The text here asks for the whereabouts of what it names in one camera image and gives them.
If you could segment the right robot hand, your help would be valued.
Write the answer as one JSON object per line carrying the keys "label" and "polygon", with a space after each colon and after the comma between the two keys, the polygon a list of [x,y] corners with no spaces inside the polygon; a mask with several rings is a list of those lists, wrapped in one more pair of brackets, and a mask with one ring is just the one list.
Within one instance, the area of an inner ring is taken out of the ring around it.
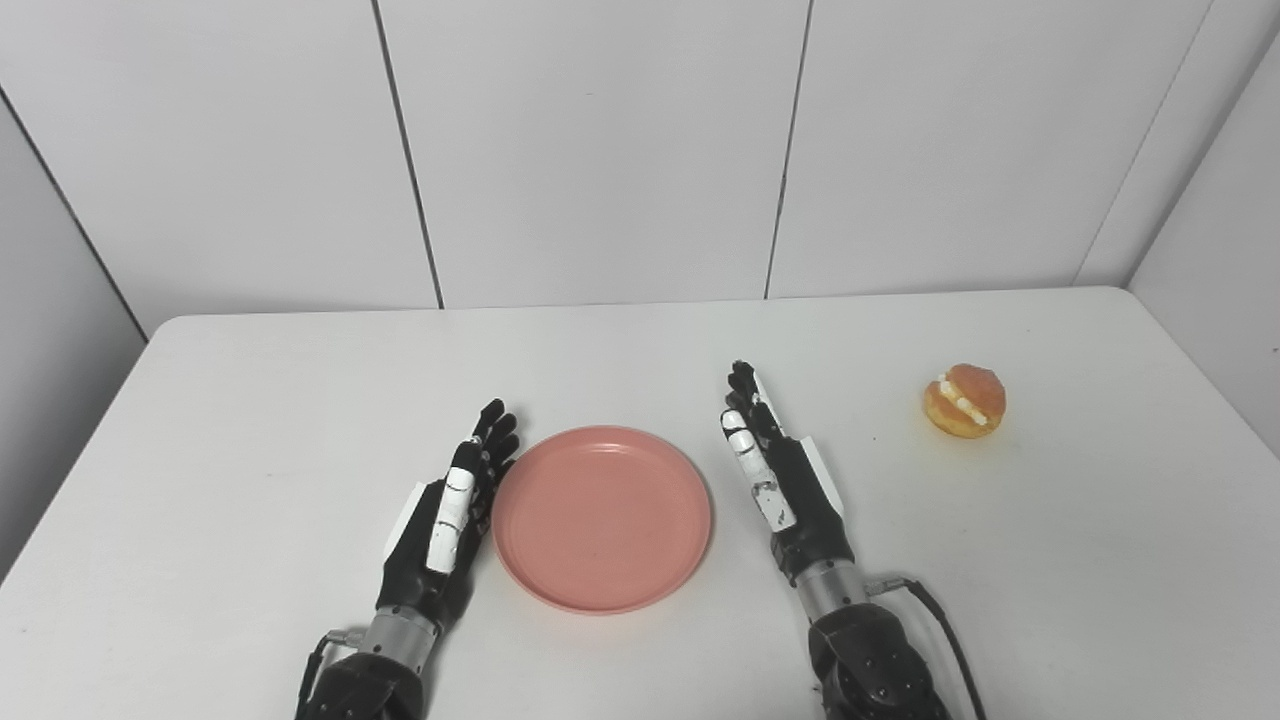
{"label": "right robot hand", "polygon": [[746,361],[732,364],[721,429],[771,532],[771,552],[792,587],[813,568],[854,562],[844,518],[819,474],[813,442],[790,436]]}

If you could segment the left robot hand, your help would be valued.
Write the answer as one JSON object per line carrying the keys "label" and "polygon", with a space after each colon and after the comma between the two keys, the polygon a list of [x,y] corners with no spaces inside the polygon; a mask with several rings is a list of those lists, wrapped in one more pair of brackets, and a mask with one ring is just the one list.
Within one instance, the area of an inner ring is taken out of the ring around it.
{"label": "left robot hand", "polygon": [[376,609],[411,609],[439,634],[465,612],[470,579],[493,506],[520,447],[517,419],[500,398],[479,415],[443,477],[420,483],[399,518],[383,564]]}

